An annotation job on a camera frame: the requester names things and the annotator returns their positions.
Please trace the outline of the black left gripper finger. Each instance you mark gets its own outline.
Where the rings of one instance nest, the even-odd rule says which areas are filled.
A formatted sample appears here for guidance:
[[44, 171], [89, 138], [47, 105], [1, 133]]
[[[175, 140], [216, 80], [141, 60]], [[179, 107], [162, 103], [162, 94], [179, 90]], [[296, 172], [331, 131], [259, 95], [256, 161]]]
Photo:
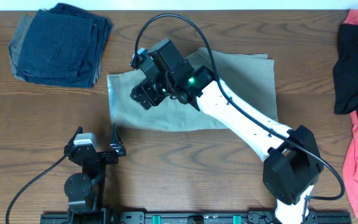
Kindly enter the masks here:
[[69, 140], [69, 142], [68, 142], [69, 146], [74, 145], [74, 140], [78, 134], [83, 134], [83, 128], [81, 126], [78, 127], [78, 129], [75, 131], [73, 137]]
[[113, 123], [111, 126], [111, 137], [109, 146], [111, 150], [116, 153], [117, 157], [126, 156], [126, 149], [123, 142], [121, 141], [118, 125], [115, 123]]

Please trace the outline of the khaki shorts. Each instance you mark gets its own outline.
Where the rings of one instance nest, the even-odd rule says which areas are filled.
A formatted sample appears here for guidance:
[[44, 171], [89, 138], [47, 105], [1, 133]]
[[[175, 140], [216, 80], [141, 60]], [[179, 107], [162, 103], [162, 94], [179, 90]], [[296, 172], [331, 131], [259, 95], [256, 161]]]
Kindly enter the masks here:
[[[213, 52], [218, 75], [248, 104], [273, 120], [278, 119], [275, 90], [275, 61], [267, 54], [227, 54]], [[182, 132], [223, 129], [215, 118], [191, 105], [164, 99], [157, 107], [145, 110], [130, 97], [132, 89], [145, 75], [136, 70], [108, 75], [109, 109], [113, 123], [127, 128]]]

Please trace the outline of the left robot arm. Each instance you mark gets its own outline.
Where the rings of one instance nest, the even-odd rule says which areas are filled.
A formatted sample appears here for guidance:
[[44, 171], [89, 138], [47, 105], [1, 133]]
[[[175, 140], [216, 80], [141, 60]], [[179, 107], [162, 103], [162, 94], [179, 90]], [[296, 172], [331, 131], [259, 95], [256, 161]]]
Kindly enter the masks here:
[[110, 150], [98, 152], [93, 133], [84, 133], [80, 126], [64, 148], [64, 155], [82, 168], [65, 182], [64, 191], [72, 212], [88, 212], [101, 206], [106, 166], [117, 164], [126, 155], [118, 126], [111, 127]]

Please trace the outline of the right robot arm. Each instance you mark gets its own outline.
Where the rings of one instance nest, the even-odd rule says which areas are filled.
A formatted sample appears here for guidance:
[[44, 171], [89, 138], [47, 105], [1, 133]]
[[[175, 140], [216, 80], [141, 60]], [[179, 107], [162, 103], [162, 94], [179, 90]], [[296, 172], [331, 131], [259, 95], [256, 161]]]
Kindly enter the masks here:
[[216, 81], [208, 67], [191, 64], [169, 39], [148, 50], [139, 49], [131, 67], [145, 74], [132, 89], [133, 100], [148, 110], [166, 97], [176, 98], [220, 121], [264, 163], [263, 183], [277, 199], [275, 216], [279, 222], [309, 219], [306, 199], [323, 171], [323, 163], [308, 128], [293, 130], [268, 118], [232, 92], [223, 80]]

